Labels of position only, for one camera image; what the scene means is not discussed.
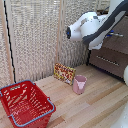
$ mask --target black object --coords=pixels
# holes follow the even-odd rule
[[[71,30],[70,30],[69,27],[67,27],[66,34],[67,34],[67,38],[70,39],[70,37],[71,37]]]

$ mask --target wicker wall panel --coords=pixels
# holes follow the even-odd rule
[[[8,20],[13,26],[16,80],[36,81],[52,75],[60,0],[7,0],[6,5],[12,15]]]
[[[66,36],[67,26],[73,24],[87,11],[95,11],[96,0],[66,0],[60,62],[75,67],[86,62],[87,50],[82,42],[70,41]]]
[[[14,82],[3,1],[0,0],[0,88]]]

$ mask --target wooden floor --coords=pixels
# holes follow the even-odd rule
[[[56,106],[47,128],[110,128],[128,101],[128,87],[92,66],[82,65],[76,71],[87,77],[82,95],[53,76],[36,82]],[[0,128],[13,128],[1,103]]]

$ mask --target basket handle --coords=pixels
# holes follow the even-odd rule
[[[41,116],[38,116],[37,118],[35,118],[35,119],[33,119],[33,120],[31,120],[31,121],[25,123],[25,124],[22,124],[22,125],[17,124],[17,123],[16,123],[16,120],[15,120],[15,118],[14,118],[14,116],[13,116],[13,114],[11,114],[11,115],[8,116],[8,117],[12,117],[12,119],[13,119],[13,121],[14,121],[14,123],[15,123],[15,125],[16,125],[17,127],[24,127],[24,126],[26,126],[26,125],[28,125],[28,124],[30,124],[30,123],[36,121],[36,120],[38,120],[38,119],[40,119],[40,118],[42,118],[42,117],[48,115],[49,113],[52,113],[52,112],[55,110],[54,104],[49,100],[49,98],[47,98],[47,101],[53,106],[53,109],[52,109],[51,111],[47,112],[47,113],[44,113],[44,114],[41,115]]]
[[[2,92],[0,91],[0,98],[3,96]]]

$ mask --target patterned bag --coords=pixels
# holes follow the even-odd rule
[[[75,69],[66,67],[59,63],[56,63],[54,66],[54,77],[70,85],[73,84],[75,72]]]

